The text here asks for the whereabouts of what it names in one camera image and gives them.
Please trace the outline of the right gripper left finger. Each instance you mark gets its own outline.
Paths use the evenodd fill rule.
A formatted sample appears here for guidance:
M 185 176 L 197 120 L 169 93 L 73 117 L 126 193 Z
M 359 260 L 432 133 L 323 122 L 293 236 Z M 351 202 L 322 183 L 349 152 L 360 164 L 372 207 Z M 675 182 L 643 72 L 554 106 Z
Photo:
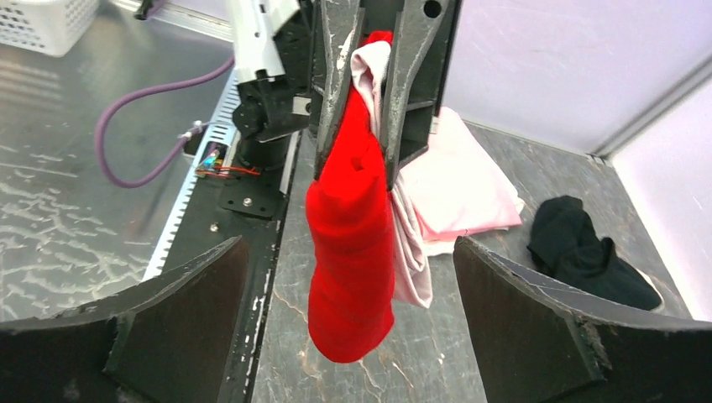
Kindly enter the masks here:
M 161 402 L 167 302 L 196 266 L 117 294 L 1 325 L 4 402 Z

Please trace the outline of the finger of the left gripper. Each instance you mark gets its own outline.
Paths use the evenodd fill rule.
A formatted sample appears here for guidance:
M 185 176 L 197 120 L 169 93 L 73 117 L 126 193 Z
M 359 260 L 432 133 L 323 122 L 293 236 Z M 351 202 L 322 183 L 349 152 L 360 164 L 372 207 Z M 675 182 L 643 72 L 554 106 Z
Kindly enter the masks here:
M 393 33 L 380 129 L 389 188 L 399 169 L 427 150 L 461 7 L 460 1 L 447 0 L 380 4 L 380 26 Z
M 342 120 L 351 79 L 349 60 L 363 21 L 359 1 L 314 2 L 309 130 L 316 147 L 316 179 L 332 151 Z

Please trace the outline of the red boxer briefs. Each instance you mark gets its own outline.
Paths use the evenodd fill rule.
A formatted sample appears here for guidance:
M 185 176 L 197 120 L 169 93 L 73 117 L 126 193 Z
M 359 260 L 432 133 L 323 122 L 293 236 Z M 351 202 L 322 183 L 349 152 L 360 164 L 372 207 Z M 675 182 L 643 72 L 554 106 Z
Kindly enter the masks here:
M 393 301 L 428 308 L 433 299 L 420 223 L 400 182 L 387 185 L 376 137 L 392 39 L 375 31 L 350 56 L 342 122 L 306 194 L 316 257 L 308 331 L 319 352 L 339 364 L 381 344 L 394 325 Z

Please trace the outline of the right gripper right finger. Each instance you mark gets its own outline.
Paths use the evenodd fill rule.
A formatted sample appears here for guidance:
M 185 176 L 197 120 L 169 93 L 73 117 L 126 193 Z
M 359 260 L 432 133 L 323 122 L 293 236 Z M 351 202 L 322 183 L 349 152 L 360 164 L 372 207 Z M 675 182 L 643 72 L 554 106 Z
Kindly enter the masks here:
M 590 295 L 470 238 L 453 263 L 488 401 L 710 401 L 709 323 Z

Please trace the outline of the black underwear with beige band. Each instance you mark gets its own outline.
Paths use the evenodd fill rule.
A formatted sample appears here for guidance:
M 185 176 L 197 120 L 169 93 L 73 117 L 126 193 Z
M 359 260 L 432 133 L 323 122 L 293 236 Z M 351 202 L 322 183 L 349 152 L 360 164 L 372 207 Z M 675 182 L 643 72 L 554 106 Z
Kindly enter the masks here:
M 664 306 L 650 277 L 618 256 L 612 238 L 597 236 L 576 197 L 558 196 L 539 206 L 527 250 L 538 272 L 591 295 L 644 311 Z

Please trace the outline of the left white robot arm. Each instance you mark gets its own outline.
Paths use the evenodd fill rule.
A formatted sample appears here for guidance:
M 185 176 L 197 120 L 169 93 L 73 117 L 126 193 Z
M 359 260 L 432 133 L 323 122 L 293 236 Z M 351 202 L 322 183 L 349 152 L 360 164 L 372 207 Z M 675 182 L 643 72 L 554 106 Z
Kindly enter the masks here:
M 369 34 L 386 30 L 393 39 L 375 134 L 393 183 L 427 149 L 461 8 L 449 0 L 229 2 L 240 157 L 258 167 L 278 165 L 285 137 L 308 129 L 321 172 L 355 83 L 351 56 Z

